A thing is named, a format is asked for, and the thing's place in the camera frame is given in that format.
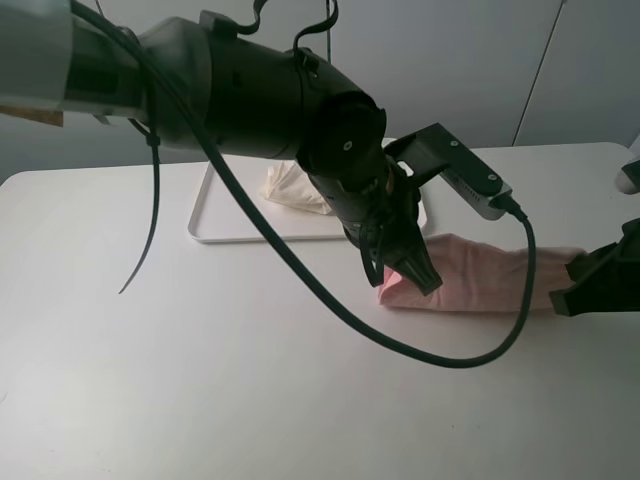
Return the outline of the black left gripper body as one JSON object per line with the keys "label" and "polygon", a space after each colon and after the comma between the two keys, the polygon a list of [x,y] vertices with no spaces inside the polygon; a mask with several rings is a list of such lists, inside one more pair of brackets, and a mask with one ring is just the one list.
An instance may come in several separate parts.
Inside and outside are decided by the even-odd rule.
{"label": "black left gripper body", "polygon": [[416,189],[339,194],[339,219],[345,235],[359,252],[375,251],[383,264],[383,278],[385,268],[397,272],[401,259],[428,254],[418,225],[420,201]]}

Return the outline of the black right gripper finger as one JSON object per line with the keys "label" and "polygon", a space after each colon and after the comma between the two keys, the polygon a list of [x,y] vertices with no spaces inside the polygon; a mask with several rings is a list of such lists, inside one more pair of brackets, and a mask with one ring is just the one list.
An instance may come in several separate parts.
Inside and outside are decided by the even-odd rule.
{"label": "black right gripper finger", "polygon": [[588,289],[572,287],[549,293],[553,311],[560,316],[578,316],[599,312],[598,296]]}
{"label": "black right gripper finger", "polygon": [[618,283],[619,275],[613,262],[617,247],[617,243],[611,243],[592,252],[577,255],[566,265],[570,279],[575,283]]}

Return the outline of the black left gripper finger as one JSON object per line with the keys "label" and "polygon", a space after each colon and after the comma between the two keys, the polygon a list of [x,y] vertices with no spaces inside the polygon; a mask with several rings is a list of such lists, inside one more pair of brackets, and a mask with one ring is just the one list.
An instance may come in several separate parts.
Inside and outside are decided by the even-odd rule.
{"label": "black left gripper finger", "polygon": [[371,249],[360,250],[361,261],[369,284],[378,287],[383,283],[383,264]]}
{"label": "black left gripper finger", "polygon": [[401,259],[397,272],[410,281],[422,295],[430,295],[441,287],[441,277],[428,254],[419,254]]}

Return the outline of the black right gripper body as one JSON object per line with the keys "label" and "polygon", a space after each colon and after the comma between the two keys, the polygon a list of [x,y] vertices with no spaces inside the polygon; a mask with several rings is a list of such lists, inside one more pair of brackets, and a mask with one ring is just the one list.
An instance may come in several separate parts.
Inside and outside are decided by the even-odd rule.
{"label": "black right gripper body", "polygon": [[596,312],[639,311],[639,219],[622,225],[617,243],[595,251]]}

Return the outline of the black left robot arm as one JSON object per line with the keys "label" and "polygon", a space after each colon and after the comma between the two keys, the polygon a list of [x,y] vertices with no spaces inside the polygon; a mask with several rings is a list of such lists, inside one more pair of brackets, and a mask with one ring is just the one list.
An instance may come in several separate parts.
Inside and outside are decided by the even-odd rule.
{"label": "black left robot arm", "polygon": [[302,273],[224,158],[294,160],[360,251],[372,285],[391,269],[423,294],[436,290],[418,189],[382,146],[384,110],[311,50],[279,52],[246,32],[204,11],[137,35],[77,1],[5,1],[1,101],[124,117],[155,143],[202,149],[261,235]]}

